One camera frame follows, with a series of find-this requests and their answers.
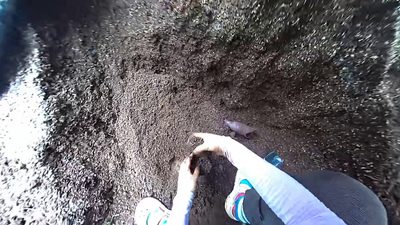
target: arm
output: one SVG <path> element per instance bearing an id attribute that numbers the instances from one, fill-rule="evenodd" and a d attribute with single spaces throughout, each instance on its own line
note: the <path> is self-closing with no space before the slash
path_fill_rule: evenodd
<path id="1" fill-rule="evenodd" d="M 205 145 L 200 145 L 195 151 L 201 151 L 204 147 L 212 151 L 218 146 L 218 154 L 226 156 L 238 168 L 286 225 L 345 225 L 342 219 L 291 176 L 230 137 L 215 136 L 218 137 L 219 144 L 210 144 L 204 140 Z"/>
<path id="2" fill-rule="evenodd" d="M 189 225 L 189 214 L 192 202 L 193 192 L 176 193 L 171 210 L 173 224 Z"/>
<path id="3" fill-rule="evenodd" d="M 190 172 L 191 163 L 192 155 L 183 161 L 179 169 L 178 190 L 176 191 L 171 210 L 171 224 L 174 225 L 189 225 L 190 208 L 192 207 L 197 179 L 200 174 L 199 167 L 196 167 L 193 174 Z"/>

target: left hand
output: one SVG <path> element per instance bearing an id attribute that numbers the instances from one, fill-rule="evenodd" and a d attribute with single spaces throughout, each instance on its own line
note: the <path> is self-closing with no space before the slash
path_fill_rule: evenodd
<path id="1" fill-rule="evenodd" d="M 191 191 L 195 192 L 197 187 L 197 179 L 199 178 L 200 168 L 197 166 L 193 174 L 190 172 L 190 164 L 192 163 L 193 153 L 190 154 L 180 165 L 178 176 L 178 192 Z"/>

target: black pants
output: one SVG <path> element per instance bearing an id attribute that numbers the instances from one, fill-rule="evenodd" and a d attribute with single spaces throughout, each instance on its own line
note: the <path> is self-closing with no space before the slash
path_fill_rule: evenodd
<path id="1" fill-rule="evenodd" d="M 361 182 L 338 172 L 312 171 L 292 175 L 347 225 L 386 225 L 387 214 L 379 198 Z M 243 211 L 252 225 L 284 225 L 256 190 L 247 190 Z"/>

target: right hand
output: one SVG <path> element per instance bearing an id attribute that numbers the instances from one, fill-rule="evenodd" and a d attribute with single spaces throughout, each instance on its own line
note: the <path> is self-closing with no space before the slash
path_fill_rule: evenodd
<path id="1" fill-rule="evenodd" d="M 193 154 L 198 155 L 204 151 L 212 151 L 218 155 L 226 156 L 223 148 L 225 146 L 224 143 L 227 141 L 226 138 L 229 137 L 209 133 L 193 133 L 193 136 L 202 138 L 204 141 L 203 144 L 197 146 L 194 149 Z"/>

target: sneaker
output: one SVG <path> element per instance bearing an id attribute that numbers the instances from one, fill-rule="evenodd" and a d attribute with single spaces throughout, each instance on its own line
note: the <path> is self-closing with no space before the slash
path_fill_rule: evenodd
<path id="1" fill-rule="evenodd" d="M 225 210 L 230 218 L 243 223 L 249 223 L 243 212 L 244 193 L 252 189 L 253 186 L 246 178 L 238 171 L 236 173 L 235 185 L 232 192 L 225 200 Z"/>
<path id="2" fill-rule="evenodd" d="M 135 209 L 134 225 L 167 225 L 171 210 L 159 200 L 151 197 L 142 199 Z"/>

